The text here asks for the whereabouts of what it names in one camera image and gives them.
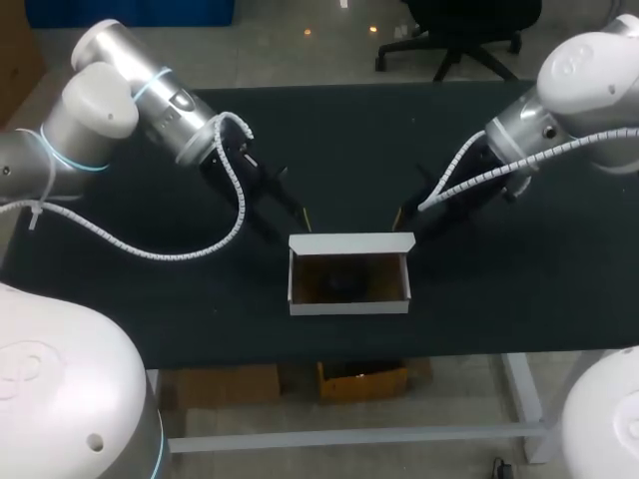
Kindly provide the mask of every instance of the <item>cardboard box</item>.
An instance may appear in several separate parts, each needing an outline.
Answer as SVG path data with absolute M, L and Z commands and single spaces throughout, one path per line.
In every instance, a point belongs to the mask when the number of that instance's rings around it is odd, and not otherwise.
M 413 233 L 292 235 L 291 315 L 407 313 Z
M 278 367 L 274 364 L 172 372 L 171 382 L 180 409 L 273 402 L 281 395 Z
M 45 73 L 24 1 L 0 2 L 0 127 L 9 121 Z
M 324 401 L 374 401 L 403 394 L 408 370 L 399 360 L 339 365 L 319 362 L 318 379 Z

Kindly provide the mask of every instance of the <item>chair base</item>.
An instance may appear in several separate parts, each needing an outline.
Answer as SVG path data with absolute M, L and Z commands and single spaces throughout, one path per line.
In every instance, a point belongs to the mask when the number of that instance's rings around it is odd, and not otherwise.
M 375 71 L 386 71 L 385 55 L 392 52 L 405 52 L 412 50 L 439 50 L 446 49 L 446 56 L 444 57 L 441 65 L 439 66 L 437 73 L 433 78 L 433 82 L 441 82 L 447 75 L 450 67 L 461 61 L 461 56 L 466 55 L 488 70 L 495 73 L 497 76 L 506 81 L 517 80 L 517 77 L 499 60 L 490 55 L 484 48 L 479 45 L 482 43 L 488 43 L 491 41 L 499 41 L 501 38 L 484 37 L 473 39 L 459 39 L 454 37 L 442 37 L 442 36 L 427 36 L 417 37 L 408 40 L 402 40 L 400 42 L 390 43 L 388 45 L 382 45 L 377 52 L 377 58 L 375 59 Z M 510 46 L 508 52 L 517 55 L 521 51 L 521 35 L 515 32 L 510 37 Z

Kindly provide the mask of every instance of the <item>brown cardboard box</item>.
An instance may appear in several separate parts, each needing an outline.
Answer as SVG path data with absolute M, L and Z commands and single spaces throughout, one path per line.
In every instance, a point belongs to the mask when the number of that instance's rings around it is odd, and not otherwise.
M 24 1 L 0 2 L 0 127 L 7 123 L 45 73 Z
M 354 364 L 355 372 L 330 372 L 341 369 L 341 365 L 335 367 L 318 363 L 319 395 L 322 400 L 327 402 L 375 401 L 400 396 L 406 390 L 408 370 L 401 361 L 388 361 L 388 364 L 375 371 L 364 371 L 367 367 L 366 363 L 361 363 L 362 369 L 358 369 L 358 363 L 345 364 Z
M 280 398 L 280 377 L 274 364 L 182 369 L 173 372 L 172 382 L 180 409 L 211 409 L 229 404 L 273 402 Z

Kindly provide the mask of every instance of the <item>white spiral cable wrap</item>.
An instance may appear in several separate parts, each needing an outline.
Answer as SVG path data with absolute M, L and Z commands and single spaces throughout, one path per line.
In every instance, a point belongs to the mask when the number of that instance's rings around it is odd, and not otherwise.
M 144 251 L 142 249 L 138 249 L 134 246 L 126 244 L 125 242 L 115 238 L 114 236 L 110 235 L 109 233 L 101 229 L 100 227 L 94 225 L 90 221 L 84 219 L 80 215 L 72 212 L 71 210 L 68 210 L 64 207 L 60 207 L 58 205 L 54 205 L 52 203 L 37 202 L 35 200 L 23 200 L 23 201 L 13 202 L 13 203 L 4 205 L 3 207 L 0 207 L 0 215 L 10 212 L 12 210 L 22 209 L 26 207 L 32 208 L 32 209 L 41 208 L 42 210 L 57 213 L 58 215 L 61 215 L 65 217 L 66 219 L 77 223 L 81 227 L 86 228 L 91 233 L 98 235 L 103 240 L 109 242 L 113 246 L 118 247 L 119 249 L 125 252 L 128 252 L 138 257 L 143 257 L 145 259 L 151 259 L 154 261 L 185 261 L 188 259 L 196 259 L 198 257 L 203 257 L 208 254 L 211 254 L 212 252 L 215 252 L 221 249 L 222 247 L 226 246 L 227 244 L 229 244 L 229 242 L 231 242 L 231 240 L 238 234 L 238 232 L 240 231 L 240 228 L 242 227 L 242 224 L 244 223 L 246 209 L 247 209 L 246 199 L 244 196 L 244 191 L 242 190 L 242 185 L 240 184 L 238 177 L 233 171 L 233 168 L 231 167 L 231 164 L 229 163 L 229 159 L 227 158 L 227 154 L 224 151 L 224 145 L 222 142 L 222 121 L 225 120 L 226 118 L 237 123 L 238 126 L 242 129 L 244 135 L 248 139 L 252 140 L 254 137 L 253 132 L 251 131 L 251 128 L 249 127 L 249 125 L 247 125 L 244 122 L 244 120 L 242 120 L 240 117 L 238 117 L 234 113 L 223 112 L 223 113 L 220 113 L 218 116 L 216 116 L 214 119 L 215 149 L 238 195 L 238 217 L 236 219 L 236 222 L 233 228 L 227 233 L 227 235 L 220 241 L 216 242 L 215 244 L 212 244 L 211 246 L 208 246 L 204 249 L 200 249 L 198 251 L 181 253 L 181 254 L 158 254 L 154 252 Z
M 477 132 L 472 137 L 470 137 L 466 141 L 466 143 L 462 145 L 462 147 L 459 149 L 457 154 L 452 159 L 452 162 L 450 162 L 450 165 L 448 165 L 448 168 L 446 168 L 446 171 L 443 172 L 443 175 L 439 179 L 439 182 L 437 182 L 437 185 L 435 186 L 435 188 L 432 190 L 432 192 L 430 192 L 430 195 L 428 195 L 428 198 L 426 199 L 426 201 L 439 195 L 441 190 L 443 190 L 443 187 L 446 186 L 446 182 L 450 178 L 450 175 L 452 175 L 452 172 L 454 172 L 455 168 L 457 168 L 457 165 L 459 164 L 463 156 L 466 154 L 468 149 L 472 146 L 473 143 L 475 143 L 478 139 L 480 139 L 484 135 L 485 133 L 483 130 L 481 132 Z
M 639 136 L 639 128 L 619 128 L 617 130 L 609 130 L 607 132 L 593 133 L 592 135 L 588 135 L 587 137 L 579 138 L 579 139 L 573 140 L 572 142 L 564 143 L 557 147 L 526 157 L 523 160 L 509 163 L 508 165 L 504 165 L 503 167 L 495 168 L 494 170 L 490 170 L 486 173 L 483 173 L 474 178 L 471 178 L 470 180 L 467 180 L 455 187 L 452 187 L 449 190 L 446 190 L 445 192 L 443 192 L 440 195 L 437 195 L 436 197 L 428 198 L 423 203 L 421 203 L 417 207 L 417 209 L 423 212 L 424 210 L 434 205 L 437 205 L 438 203 L 445 202 L 446 200 L 454 197 L 455 195 L 459 195 L 460 193 L 463 193 L 472 187 L 481 185 L 482 183 L 485 183 L 494 178 L 499 178 L 509 173 L 516 172 L 517 170 L 521 170 L 522 168 L 533 167 L 545 160 L 549 160 L 558 155 L 568 153 L 577 148 L 581 148 L 587 145 L 593 145 L 595 143 L 605 142 L 609 140 L 637 138 L 638 136 Z

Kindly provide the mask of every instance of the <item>blue led ring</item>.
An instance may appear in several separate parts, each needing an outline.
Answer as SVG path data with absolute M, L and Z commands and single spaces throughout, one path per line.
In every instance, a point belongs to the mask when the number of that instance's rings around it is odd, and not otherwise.
M 171 73 L 171 72 L 173 72 L 173 70 L 171 70 L 170 68 L 167 68 L 167 67 L 164 67 L 162 70 L 160 70 L 151 80 L 149 80 L 146 83 L 146 85 L 144 87 L 142 87 L 140 89 L 140 91 L 138 91 L 138 93 L 135 94 L 135 96 L 133 97 L 134 103 L 138 103 L 138 100 L 140 100 L 140 97 L 142 97 L 142 95 L 144 95 L 145 92 L 147 90 L 149 90 L 151 85 L 156 83 L 158 80 L 160 80 L 162 77 L 164 77 L 167 73 Z
M 91 173 L 104 172 L 107 168 L 109 168 L 109 165 L 105 165 L 104 167 L 87 167 L 86 165 L 76 163 L 73 160 L 68 159 L 61 153 L 57 152 L 56 149 L 53 148 L 53 146 L 49 143 L 47 137 L 44 135 L 44 125 L 40 127 L 40 138 L 42 138 L 45 147 L 53 154 L 56 159 L 60 160 L 62 163 L 69 165 L 70 167 Z

